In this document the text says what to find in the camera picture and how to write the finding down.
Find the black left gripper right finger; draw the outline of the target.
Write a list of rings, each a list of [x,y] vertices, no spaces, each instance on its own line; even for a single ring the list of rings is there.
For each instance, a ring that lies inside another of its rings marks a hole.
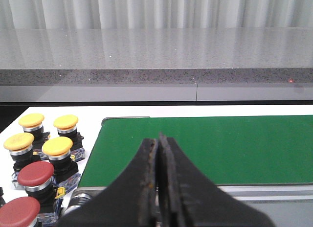
[[[159,135],[159,204],[164,227],[272,227],[264,213],[219,189],[172,137]]]

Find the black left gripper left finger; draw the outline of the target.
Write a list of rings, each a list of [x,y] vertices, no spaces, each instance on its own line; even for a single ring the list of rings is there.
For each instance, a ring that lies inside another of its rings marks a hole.
[[[155,227],[157,140],[146,138],[101,193],[63,216],[59,227]]]

